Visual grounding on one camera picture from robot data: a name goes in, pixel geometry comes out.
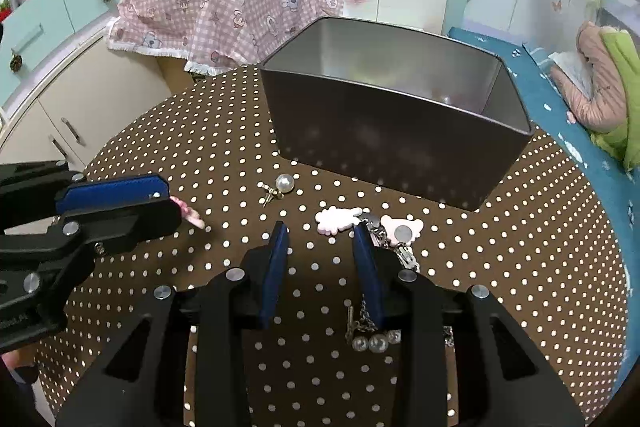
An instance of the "brown tablecloth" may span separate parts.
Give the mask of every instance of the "brown tablecloth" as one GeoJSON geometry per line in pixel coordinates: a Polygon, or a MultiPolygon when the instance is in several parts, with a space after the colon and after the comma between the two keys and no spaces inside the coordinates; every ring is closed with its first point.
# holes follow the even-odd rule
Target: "brown tablecloth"
{"type": "MultiPolygon", "coordinates": [[[[621,253],[587,178],[542,130],[482,208],[463,212],[278,156],[257,70],[247,67],[148,111],[86,172],[99,180],[151,171],[168,179],[172,194],[194,206],[208,226],[184,222],[173,237],[100,259],[74,290],[67,330],[39,350],[54,412],[143,293],[161,284],[178,290],[205,284],[265,243],[281,219],[292,253],[277,316],[268,331],[243,340],[254,424],[388,426],[399,347],[356,353],[344,340],[346,305],[357,309],[360,290],[348,232],[335,238],[316,232],[315,213],[331,204],[422,219],[414,245],[421,272],[444,287],[489,287],[540,346],[586,417],[606,403],[625,342],[621,253]],[[296,178],[294,191],[263,208],[258,183],[273,185],[283,172],[296,178]]],[[[197,333],[192,337],[187,425],[193,425],[195,406],[197,333]]],[[[455,380],[449,380],[454,424],[455,380]]]]}

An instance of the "blue gripper pad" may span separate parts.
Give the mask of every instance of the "blue gripper pad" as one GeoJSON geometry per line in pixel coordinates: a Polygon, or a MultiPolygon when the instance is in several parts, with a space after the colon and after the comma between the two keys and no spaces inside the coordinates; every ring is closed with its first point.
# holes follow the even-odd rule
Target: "blue gripper pad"
{"type": "Polygon", "coordinates": [[[76,210],[138,204],[153,199],[156,192],[160,198],[169,197],[169,185],[158,174],[72,185],[56,202],[56,211],[62,215],[76,210]]]}
{"type": "Polygon", "coordinates": [[[353,260],[356,262],[360,288],[367,302],[367,311],[373,323],[382,327],[384,312],[382,309],[382,290],[378,279],[378,270],[373,261],[373,242],[369,230],[363,223],[353,230],[353,260]]]}
{"type": "Polygon", "coordinates": [[[266,328],[276,312],[276,304],[280,293],[280,284],[287,267],[287,250],[289,250],[289,233],[282,221],[277,221],[269,238],[269,266],[262,280],[262,309],[260,322],[266,328]]]}

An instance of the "triangular cutout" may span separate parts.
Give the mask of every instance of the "triangular cutout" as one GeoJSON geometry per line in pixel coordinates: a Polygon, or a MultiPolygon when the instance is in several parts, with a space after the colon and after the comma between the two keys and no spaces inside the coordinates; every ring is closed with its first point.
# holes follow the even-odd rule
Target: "triangular cutout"
{"type": "Polygon", "coordinates": [[[151,321],[144,319],[111,359],[104,370],[105,374],[113,378],[135,382],[140,375],[140,369],[142,369],[146,340],[150,331],[151,321]]]}
{"type": "Polygon", "coordinates": [[[536,366],[500,319],[492,318],[491,328],[494,332],[495,346],[498,349],[504,379],[517,380],[535,375],[536,366]]]}

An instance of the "storage box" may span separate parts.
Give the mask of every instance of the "storage box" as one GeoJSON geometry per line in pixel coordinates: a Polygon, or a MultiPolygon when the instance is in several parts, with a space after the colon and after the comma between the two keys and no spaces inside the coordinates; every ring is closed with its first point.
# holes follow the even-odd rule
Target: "storage box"
{"type": "Polygon", "coordinates": [[[532,135],[500,58],[418,30],[321,18],[259,70],[281,156],[460,208],[532,135]]]}

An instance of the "blue bedsheet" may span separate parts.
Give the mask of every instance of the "blue bedsheet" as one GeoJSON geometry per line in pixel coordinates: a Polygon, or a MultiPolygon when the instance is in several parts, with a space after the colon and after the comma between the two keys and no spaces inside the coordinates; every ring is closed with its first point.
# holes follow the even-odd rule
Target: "blue bedsheet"
{"type": "Polygon", "coordinates": [[[569,109],[556,86],[543,73],[525,47],[452,28],[449,36],[502,58],[510,69],[529,117],[553,136],[589,179],[616,232],[626,266],[628,325],[626,348],[614,392],[640,355],[640,295],[634,284],[640,280],[640,235],[634,233],[630,212],[640,210],[640,174],[626,174],[620,163],[591,143],[579,123],[570,124],[569,109]]]}

